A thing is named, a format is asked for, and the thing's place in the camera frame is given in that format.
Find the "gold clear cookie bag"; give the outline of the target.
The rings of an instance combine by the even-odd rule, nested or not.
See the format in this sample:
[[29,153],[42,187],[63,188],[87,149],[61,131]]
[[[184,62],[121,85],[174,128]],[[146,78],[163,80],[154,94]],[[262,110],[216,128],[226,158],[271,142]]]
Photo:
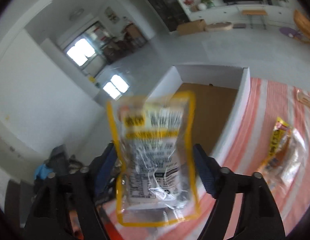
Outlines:
[[306,145],[299,131],[277,117],[267,157],[257,171],[262,174],[271,191],[290,188],[302,165]]

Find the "orange bordered snack pouch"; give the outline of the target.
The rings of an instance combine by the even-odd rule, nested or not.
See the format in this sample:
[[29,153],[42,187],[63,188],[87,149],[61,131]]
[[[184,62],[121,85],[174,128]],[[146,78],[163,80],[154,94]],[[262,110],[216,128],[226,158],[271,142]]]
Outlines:
[[116,216],[127,227],[163,227],[199,214],[192,150],[195,94],[129,96],[107,103],[121,164]]

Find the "striped orange grey tablecloth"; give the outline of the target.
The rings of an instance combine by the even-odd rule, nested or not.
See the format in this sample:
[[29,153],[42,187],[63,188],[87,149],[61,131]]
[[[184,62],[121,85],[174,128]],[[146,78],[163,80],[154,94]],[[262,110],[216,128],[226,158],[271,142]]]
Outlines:
[[[301,89],[258,78],[251,79],[251,92],[242,124],[224,165],[235,173],[251,175],[267,157],[277,117],[295,127],[304,139],[306,161],[287,194],[275,192],[286,233],[298,224],[310,207],[310,108],[297,100]],[[123,239],[197,239],[208,219],[214,199],[199,188],[200,216],[162,228],[123,227],[116,218],[114,201],[103,207]]]

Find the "small snack packet far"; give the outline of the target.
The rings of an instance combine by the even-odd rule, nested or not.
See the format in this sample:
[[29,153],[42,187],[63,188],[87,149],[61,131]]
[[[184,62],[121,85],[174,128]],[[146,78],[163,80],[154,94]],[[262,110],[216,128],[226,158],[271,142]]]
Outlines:
[[310,108],[310,96],[306,95],[302,90],[297,90],[296,98],[298,102]]

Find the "white cardboard box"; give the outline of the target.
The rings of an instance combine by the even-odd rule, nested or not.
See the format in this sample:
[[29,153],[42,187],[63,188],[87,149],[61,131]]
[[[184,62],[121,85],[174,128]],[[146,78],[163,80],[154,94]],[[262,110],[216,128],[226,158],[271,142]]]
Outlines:
[[219,171],[238,133],[250,94],[247,67],[203,64],[174,65],[148,98],[176,92],[195,94],[192,145],[195,164],[207,193],[219,191]]

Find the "orange lounge chair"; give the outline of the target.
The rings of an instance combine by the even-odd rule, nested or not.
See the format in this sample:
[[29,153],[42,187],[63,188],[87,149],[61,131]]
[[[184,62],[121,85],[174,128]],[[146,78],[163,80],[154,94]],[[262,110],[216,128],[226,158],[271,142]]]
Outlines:
[[294,10],[293,20],[297,26],[298,31],[308,40],[310,40],[310,20],[297,9]]

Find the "brown cardboard box floor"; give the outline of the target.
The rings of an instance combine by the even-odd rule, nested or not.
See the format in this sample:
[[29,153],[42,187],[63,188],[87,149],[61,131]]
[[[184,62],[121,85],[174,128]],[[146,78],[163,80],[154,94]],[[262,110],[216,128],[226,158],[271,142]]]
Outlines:
[[205,31],[205,27],[205,20],[196,20],[178,25],[176,31],[180,36],[191,35]]

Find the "white tv cabinet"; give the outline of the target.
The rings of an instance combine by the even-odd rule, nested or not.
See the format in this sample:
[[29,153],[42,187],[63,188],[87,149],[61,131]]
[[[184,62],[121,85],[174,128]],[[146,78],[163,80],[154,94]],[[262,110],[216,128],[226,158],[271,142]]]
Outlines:
[[[244,11],[263,10],[267,14],[264,16],[244,15]],[[213,7],[210,9],[190,12],[188,18],[190,21],[205,20],[207,24],[218,22],[246,23],[252,20],[253,24],[262,24],[264,20],[266,25],[278,27],[294,27],[294,10],[274,5],[227,5],[222,7]]]

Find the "small wooden bench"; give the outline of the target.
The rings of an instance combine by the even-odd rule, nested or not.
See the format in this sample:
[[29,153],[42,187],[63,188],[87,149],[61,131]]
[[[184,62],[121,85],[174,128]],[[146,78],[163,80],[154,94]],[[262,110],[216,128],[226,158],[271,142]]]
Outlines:
[[254,28],[253,21],[252,21],[252,18],[254,16],[258,16],[262,21],[262,25],[264,29],[267,29],[266,23],[265,23],[265,16],[268,16],[268,13],[265,10],[242,10],[242,15],[248,16],[251,29]]

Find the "black tall cabinet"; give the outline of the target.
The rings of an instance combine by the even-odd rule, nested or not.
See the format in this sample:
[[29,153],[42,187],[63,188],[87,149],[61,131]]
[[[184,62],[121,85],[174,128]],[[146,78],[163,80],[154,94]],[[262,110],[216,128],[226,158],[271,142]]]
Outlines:
[[148,0],[170,32],[190,22],[178,0]]

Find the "red flower vase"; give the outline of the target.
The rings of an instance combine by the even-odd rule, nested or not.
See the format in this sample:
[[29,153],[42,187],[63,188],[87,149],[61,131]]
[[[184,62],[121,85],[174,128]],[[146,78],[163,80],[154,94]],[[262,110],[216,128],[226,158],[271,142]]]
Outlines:
[[188,8],[190,12],[198,11],[198,8],[195,4],[195,0],[183,0],[184,5]]

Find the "green plant beside flowers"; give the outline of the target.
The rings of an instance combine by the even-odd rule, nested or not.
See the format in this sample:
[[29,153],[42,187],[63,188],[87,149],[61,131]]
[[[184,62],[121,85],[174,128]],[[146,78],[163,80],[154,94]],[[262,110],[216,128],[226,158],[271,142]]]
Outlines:
[[200,0],[200,2],[205,4],[207,8],[214,7],[214,0]]

